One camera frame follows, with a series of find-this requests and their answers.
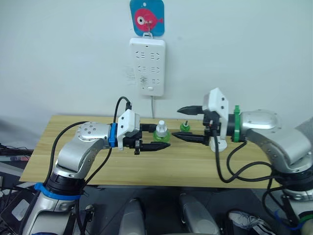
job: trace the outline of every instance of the floor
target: floor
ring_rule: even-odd
[[[12,163],[12,165],[25,167],[25,163]],[[18,177],[1,172],[0,175],[4,176],[5,187],[18,184]],[[87,226],[86,234],[117,235],[124,208],[132,198],[140,198],[144,204],[147,235],[186,233],[188,231],[181,223],[178,204],[178,197],[182,192],[193,195],[205,205],[217,223],[230,209],[241,209],[266,220],[278,235],[290,234],[286,228],[270,219],[264,212],[260,199],[256,196],[256,192],[262,194],[262,189],[252,191],[250,189],[180,187],[87,187],[86,195],[81,198],[81,210],[89,204],[94,204],[95,214],[93,221]],[[235,227],[234,234],[246,235],[247,232]]]

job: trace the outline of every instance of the cartoon fish sign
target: cartoon fish sign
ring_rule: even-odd
[[[164,34],[164,3],[162,0],[131,0],[130,9],[134,31],[138,36],[148,32],[153,36]]]
[[[135,13],[135,24],[136,26],[143,32],[148,32],[149,27],[150,30],[153,30],[155,25],[160,22],[163,23],[163,18],[158,19],[152,11],[146,8],[140,8]]]

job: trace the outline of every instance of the power outlet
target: power outlet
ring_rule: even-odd
[[[161,39],[131,38],[131,56],[139,92],[162,96],[165,76],[165,42]]]

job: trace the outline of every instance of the white wall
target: white wall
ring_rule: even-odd
[[[275,110],[287,126],[313,113],[312,0],[164,0],[166,91],[156,117],[202,104]],[[129,0],[0,1],[0,142],[34,147],[54,114],[112,115],[136,90]]]

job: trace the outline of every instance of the pink fish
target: pink fish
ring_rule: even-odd
[[[135,13],[134,19],[136,26],[143,32],[148,32],[148,22],[150,26],[150,30],[152,30],[155,25],[160,22],[163,23],[163,18],[157,19],[156,16],[152,13],[152,11],[146,8],[140,8]]]

